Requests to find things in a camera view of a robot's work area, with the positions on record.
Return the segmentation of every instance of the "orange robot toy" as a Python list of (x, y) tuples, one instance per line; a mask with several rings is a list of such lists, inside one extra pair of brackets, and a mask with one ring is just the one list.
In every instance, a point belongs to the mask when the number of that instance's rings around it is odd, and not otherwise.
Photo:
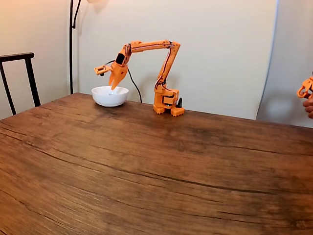
[(114, 88), (125, 78), (127, 74), (127, 63), (129, 62), (132, 53), (155, 49), (169, 49), (169, 53), (167, 54), (155, 84), (155, 101), (153, 109), (157, 114), (162, 114), (166, 109), (169, 109), (171, 110), (172, 116), (176, 117), (184, 113), (184, 108), (181, 107), (182, 99), (179, 99), (178, 90), (166, 87), (166, 78), (173, 65), (179, 47), (179, 43), (170, 42), (168, 40), (151, 43), (134, 41), (123, 46), (111, 66), (99, 66), (96, 67), (94, 71), (97, 75), (104, 75), (104, 73), (111, 71), (109, 85), (112, 85), (111, 89), (114, 90)]
[(312, 85), (313, 85), (313, 77), (308, 78), (302, 83), (302, 87), (298, 90), (298, 97), (299, 98), (308, 98), (311, 99), (313, 98), (313, 93), (312, 93)]

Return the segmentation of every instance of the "black chair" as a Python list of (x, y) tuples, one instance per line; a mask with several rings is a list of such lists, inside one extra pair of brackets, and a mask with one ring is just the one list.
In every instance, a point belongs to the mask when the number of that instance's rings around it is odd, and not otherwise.
[(6, 82), (6, 78), (5, 78), (5, 74), (4, 74), (4, 69), (3, 69), (3, 64), (2, 63), (3, 62), (8, 62), (8, 61), (15, 61), (15, 60), (25, 60), (31, 93), (33, 95), (34, 104), (37, 107), (37, 106), (40, 105), (40, 100), (39, 100), (38, 91), (37, 91), (37, 87), (36, 87), (33, 67), (31, 65), (31, 58), (34, 58), (34, 56), (35, 56), (35, 54), (32, 53), (32, 52), (30, 52), (30, 53), (23, 53), (23, 54), (16, 54), (16, 55), (0, 56), (0, 72), (1, 72), (2, 80), (3, 80), (6, 96), (8, 97), (9, 104), (10, 104), (10, 107), (11, 107), (13, 115), (16, 114), (16, 111), (15, 111), (15, 108), (14, 108), (14, 104), (13, 104), (13, 101), (12, 101), (12, 97), (11, 97), (11, 94), (10, 94), (10, 91), (9, 91), (8, 84)]

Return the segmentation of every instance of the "white bowl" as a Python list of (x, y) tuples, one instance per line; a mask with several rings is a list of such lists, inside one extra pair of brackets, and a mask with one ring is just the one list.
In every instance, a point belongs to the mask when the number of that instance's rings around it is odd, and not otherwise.
[(111, 86), (95, 87), (91, 90), (93, 100), (104, 107), (115, 107), (123, 104), (129, 90), (124, 87), (116, 87), (113, 91)]

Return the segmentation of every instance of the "hand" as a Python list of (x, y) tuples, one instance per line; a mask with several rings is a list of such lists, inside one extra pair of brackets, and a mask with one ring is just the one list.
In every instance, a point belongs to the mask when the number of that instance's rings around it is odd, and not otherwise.
[(305, 100), (303, 106), (305, 107), (305, 111), (309, 113), (309, 118), (313, 119), (313, 98)]

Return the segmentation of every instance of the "black cable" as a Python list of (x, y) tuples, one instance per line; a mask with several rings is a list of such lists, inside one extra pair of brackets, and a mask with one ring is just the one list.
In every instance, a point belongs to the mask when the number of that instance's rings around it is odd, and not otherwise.
[(129, 71), (129, 68), (127, 68), (127, 69), (128, 69), (129, 77), (131, 77), (131, 81), (133, 82), (134, 86), (136, 87), (136, 89), (137, 89), (137, 91), (138, 91), (138, 94), (139, 94), (139, 97), (140, 97), (140, 103), (142, 103), (140, 90), (139, 90), (139, 88), (137, 87), (136, 83), (134, 82), (134, 80), (133, 80), (133, 78), (132, 78), (132, 75), (131, 75), (131, 72)]
[[(108, 65), (108, 64), (110, 64), (110, 63), (112, 63), (112, 62), (114, 62), (114, 61), (115, 61), (115, 60), (111, 60), (111, 61), (107, 62), (105, 65)], [(138, 86), (136, 85), (136, 83), (134, 82), (133, 77), (132, 77), (132, 75), (131, 75), (131, 72), (129, 71), (129, 68), (127, 68), (127, 69), (128, 69), (129, 77), (131, 77), (131, 81), (132, 81), (133, 85), (136, 87), (136, 89), (137, 89), (137, 91), (138, 91), (138, 94), (139, 94), (139, 97), (140, 97), (140, 103), (142, 103), (142, 98), (141, 98), (140, 90), (139, 90)]]

